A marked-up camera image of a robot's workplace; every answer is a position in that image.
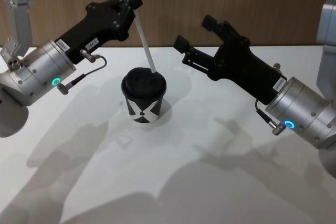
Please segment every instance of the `wood panel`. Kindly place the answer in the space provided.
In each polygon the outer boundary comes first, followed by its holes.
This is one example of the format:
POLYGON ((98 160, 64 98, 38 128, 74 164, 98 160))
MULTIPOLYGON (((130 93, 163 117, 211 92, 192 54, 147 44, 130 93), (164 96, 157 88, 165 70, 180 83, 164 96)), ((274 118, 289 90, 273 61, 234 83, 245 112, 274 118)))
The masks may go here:
MULTIPOLYGON (((55 39, 85 16, 90 2, 105 0, 37 0, 31 6, 35 45, 55 39)), ((182 34, 192 44, 217 45, 218 39, 201 26, 211 14, 228 20, 254 45, 313 44, 325 0, 143 0, 139 13, 151 46, 171 46, 182 34)), ((6 10, 0 3, 0 44, 9 36, 6 10)), ((125 42, 108 46, 139 46, 134 29, 125 42)))

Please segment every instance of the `black cup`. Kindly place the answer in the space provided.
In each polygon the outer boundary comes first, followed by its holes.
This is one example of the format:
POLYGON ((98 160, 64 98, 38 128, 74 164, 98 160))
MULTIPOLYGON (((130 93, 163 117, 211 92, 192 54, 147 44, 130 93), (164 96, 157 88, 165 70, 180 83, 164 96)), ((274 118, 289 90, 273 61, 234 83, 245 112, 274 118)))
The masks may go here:
POLYGON ((160 115, 162 99, 167 90, 164 77, 149 68, 134 68, 121 83, 130 116, 138 123, 153 123, 160 115))

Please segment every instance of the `white table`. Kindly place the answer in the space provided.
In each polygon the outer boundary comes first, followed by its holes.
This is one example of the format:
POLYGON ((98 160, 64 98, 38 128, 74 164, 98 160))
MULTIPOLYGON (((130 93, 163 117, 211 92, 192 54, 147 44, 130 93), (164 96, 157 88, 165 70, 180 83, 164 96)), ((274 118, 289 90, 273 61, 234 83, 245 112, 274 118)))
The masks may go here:
MULTIPOLYGON (((1 224, 336 223, 336 179, 318 150, 290 130, 272 135, 234 83, 211 81, 172 48, 151 51, 167 80, 153 125, 131 121, 120 88, 147 66, 143 49, 102 48, 107 68, 67 96, 53 89, 1 139, 1 224)), ((252 51, 318 90, 322 47, 252 51)))

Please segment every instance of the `white straw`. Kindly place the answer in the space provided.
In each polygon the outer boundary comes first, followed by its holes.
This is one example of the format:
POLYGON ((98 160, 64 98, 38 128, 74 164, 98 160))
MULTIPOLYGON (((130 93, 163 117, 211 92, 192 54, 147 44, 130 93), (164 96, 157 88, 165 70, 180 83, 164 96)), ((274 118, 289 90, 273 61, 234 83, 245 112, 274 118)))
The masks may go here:
POLYGON ((134 10, 134 13, 135 13, 134 21, 135 21, 135 24, 137 26, 136 28, 138 29, 138 33, 140 35, 140 39, 141 39, 141 42, 142 42, 143 49, 145 50, 145 54, 147 56, 148 64, 149 64, 149 66, 152 70, 152 73, 155 73, 156 69, 155 69, 154 61, 153 61, 151 52, 149 51, 148 43, 147 43, 147 40, 145 38, 145 34, 143 33, 137 10, 134 10))

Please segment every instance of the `black cup lid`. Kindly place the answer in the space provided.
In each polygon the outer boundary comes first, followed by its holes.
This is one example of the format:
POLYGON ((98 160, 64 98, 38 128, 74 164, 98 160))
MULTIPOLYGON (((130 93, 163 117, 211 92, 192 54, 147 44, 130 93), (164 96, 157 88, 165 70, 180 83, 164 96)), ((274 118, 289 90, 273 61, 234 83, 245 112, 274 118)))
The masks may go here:
POLYGON ((138 99, 149 99, 163 95, 166 81, 158 72, 149 68, 134 68, 125 76, 123 91, 138 99))

